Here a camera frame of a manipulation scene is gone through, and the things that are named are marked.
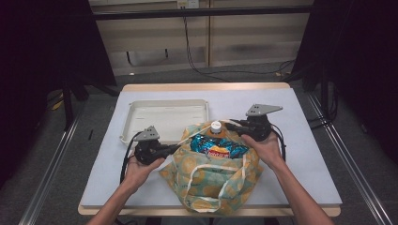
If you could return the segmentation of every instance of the person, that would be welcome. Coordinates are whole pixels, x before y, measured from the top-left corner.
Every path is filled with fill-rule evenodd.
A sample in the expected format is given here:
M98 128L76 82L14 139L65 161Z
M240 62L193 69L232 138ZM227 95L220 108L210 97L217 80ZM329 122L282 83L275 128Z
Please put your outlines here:
M299 183L282 159L278 138L274 133L271 133L262 142L256 142L248 135L242 135L241 138L246 144L254 148L261 160L275 172L298 224L334 224ZM145 166L139 163L135 157L131 157L124 181L87 224L113 224L130 195L135 193L149 174L160 167L163 162L164 158L159 158L152 164Z

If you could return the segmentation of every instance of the gray floor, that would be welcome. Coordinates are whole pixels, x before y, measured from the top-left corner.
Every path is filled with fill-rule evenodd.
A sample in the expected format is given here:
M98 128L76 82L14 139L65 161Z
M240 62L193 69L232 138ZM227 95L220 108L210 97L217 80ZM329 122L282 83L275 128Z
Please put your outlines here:
M279 63L202 68L201 70L266 72L278 70L278 67ZM208 83L219 82L219 78L228 82L277 82L280 79L274 73L228 72L212 76L217 78L200 75L191 69L139 73L133 76L117 76L118 87L115 89L120 90L127 83ZM300 81L292 82L291 86L294 88L307 118L316 117L307 93L304 93L301 88ZM37 224L83 224L89 220L89 217L78 214L77 205L111 120L117 98L104 95L96 89L88 89L91 96L84 103L82 118L42 205L36 220ZM78 109L82 104L74 101L74 108ZM362 131L360 120L349 106L344 104L343 98L340 99L339 106L338 115L333 125L341 133L353 158L360 166L375 194L387 208L392 220L398 221L397 165L384 155L377 140ZM46 112L38 131L37 141L32 150L26 156L22 156L22 167L0 190L0 224L17 224L20 221L63 135L64 124L65 117L62 106L56 111ZM326 131L323 128L315 129L314 137L343 200L342 214L333 220L337 224L377 224ZM279 221L281 224L294 223L294 220L289 217L281 217Z

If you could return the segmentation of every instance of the white tray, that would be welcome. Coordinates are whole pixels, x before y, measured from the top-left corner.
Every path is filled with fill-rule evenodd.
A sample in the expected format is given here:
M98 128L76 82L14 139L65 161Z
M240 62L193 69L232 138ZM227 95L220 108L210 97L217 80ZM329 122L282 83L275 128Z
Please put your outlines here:
M120 140L128 146L137 132L154 126L159 142L178 143L185 127L207 120L207 102L202 99L138 100L130 104Z

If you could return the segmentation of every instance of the bottle cap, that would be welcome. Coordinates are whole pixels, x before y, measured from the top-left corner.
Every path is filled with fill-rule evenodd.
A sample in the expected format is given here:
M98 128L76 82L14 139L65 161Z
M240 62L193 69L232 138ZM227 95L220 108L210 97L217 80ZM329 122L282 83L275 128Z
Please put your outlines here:
M210 131L214 134L219 134L222 132L222 123L220 123L219 121L214 121L213 123L211 123L210 125Z

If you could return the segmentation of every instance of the white table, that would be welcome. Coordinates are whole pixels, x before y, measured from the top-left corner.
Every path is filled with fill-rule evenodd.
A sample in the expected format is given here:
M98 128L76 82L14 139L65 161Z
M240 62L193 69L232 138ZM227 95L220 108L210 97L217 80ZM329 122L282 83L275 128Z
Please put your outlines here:
M119 135L129 104L135 100L151 99L204 99L208 102L209 120L246 119L245 112L254 103L282 106L283 110L270 113L268 119L277 125L284 135L289 168L329 216L336 217L340 214L341 198L297 97L286 83L174 83L125 86L79 204L80 214L95 215L115 191L126 153L126 146L119 140ZM167 165L170 159L169 157L160 169ZM292 216L292 210L274 173L267 165L261 163L264 171L253 193L233 216ZM129 198L120 215L208 217L187 212L158 172L149 175L144 185Z

